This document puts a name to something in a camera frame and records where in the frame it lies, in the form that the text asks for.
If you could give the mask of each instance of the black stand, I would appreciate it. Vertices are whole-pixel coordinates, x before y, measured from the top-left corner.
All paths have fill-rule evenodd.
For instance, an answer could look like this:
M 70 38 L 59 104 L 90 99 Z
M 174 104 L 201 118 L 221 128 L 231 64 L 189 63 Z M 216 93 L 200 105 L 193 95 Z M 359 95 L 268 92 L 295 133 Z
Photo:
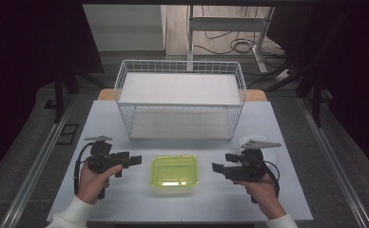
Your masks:
M 267 89 L 264 89 L 265 92 L 274 91 L 282 86 L 285 86 L 296 79 L 299 79 L 303 76 L 300 84 L 297 87 L 297 96 L 298 97 L 306 97 L 309 91 L 314 87 L 314 98 L 313 98 L 313 108 L 312 108 L 312 117 L 314 118 L 316 124 L 320 126 L 320 103 L 321 103 L 321 90 L 322 90 L 322 82 L 323 82 L 323 72 L 320 69 L 320 64 L 323 62 L 324 55 L 332 44 L 335 36 L 338 31 L 341 29 L 341 26 L 344 24 L 347 19 L 351 9 L 340 9 L 340 13 L 337 15 L 335 23 L 332 24 L 326 36 L 321 43 L 316 55 L 314 56 L 312 62 L 305 66 L 304 68 L 293 72 L 291 75 L 286 77 L 285 79 L 279 81 L 278 83 L 270 86 Z
M 56 100 L 56 118 L 54 122 L 57 124 L 60 121 L 61 116 L 64 112 L 64 99 L 63 99 L 63 84 L 69 93 L 78 93 L 80 91 L 80 85 L 75 78 L 75 75 L 79 75 L 91 83 L 97 85 L 101 89 L 107 86 L 101 81 L 97 80 L 93 76 L 85 73 L 84 71 L 74 67 L 62 67 L 55 74 L 54 85 L 55 85 L 55 100 Z

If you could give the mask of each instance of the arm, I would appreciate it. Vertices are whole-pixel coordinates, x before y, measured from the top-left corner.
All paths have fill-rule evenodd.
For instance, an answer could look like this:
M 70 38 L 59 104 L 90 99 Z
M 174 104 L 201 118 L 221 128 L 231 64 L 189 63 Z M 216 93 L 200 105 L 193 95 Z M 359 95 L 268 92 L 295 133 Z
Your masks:
M 61 213 L 56 213 L 51 219 L 48 228 L 82 228 L 87 227 L 87 219 L 95 208 L 98 195 L 102 188 L 109 187 L 108 178 L 123 169 L 116 165 L 102 174 L 96 174 L 87 168 L 87 163 L 81 170 L 80 188 L 77 196 Z
M 291 215 L 287 215 L 277 199 L 273 181 L 265 174 L 260 181 L 248 182 L 234 180 L 234 183 L 243 185 L 247 194 L 253 196 L 258 202 L 261 211 L 267 216 L 269 228 L 295 228 L 298 227 Z

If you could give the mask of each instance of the black curtain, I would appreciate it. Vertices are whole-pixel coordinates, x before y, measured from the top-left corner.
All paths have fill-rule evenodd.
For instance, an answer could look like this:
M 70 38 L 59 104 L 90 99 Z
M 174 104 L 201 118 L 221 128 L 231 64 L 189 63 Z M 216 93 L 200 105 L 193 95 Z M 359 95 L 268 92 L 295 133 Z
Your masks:
M 0 0 L 0 161 L 57 72 L 103 72 L 82 5 L 65 2 Z

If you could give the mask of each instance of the white sleeve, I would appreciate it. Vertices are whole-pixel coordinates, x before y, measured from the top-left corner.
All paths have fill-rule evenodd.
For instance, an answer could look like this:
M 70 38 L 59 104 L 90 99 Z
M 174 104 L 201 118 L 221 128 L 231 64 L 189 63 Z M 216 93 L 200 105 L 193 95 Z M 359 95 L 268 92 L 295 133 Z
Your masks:
M 95 205 L 83 202 L 74 196 L 72 202 L 64 211 L 53 215 L 48 228 L 87 227 L 87 219 L 94 208 Z
M 289 214 L 271 219 L 266 224 L 268 228 L 298 228 L 297 223 L 295 223 Z

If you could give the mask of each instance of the wrist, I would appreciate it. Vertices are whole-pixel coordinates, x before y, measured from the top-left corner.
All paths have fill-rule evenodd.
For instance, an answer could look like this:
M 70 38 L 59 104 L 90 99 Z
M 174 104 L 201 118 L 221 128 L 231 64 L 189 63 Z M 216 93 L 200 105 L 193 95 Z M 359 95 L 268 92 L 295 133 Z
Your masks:
M 284 209 L 282 208 L 282 205 L 277 199 L 273 200 L 270 203 L 267 203 L 264 206 L 261 205 L 259 206 L 261 207 L 262 212 L 267 216 L 269 220 L 277 219 L 286 215 Z

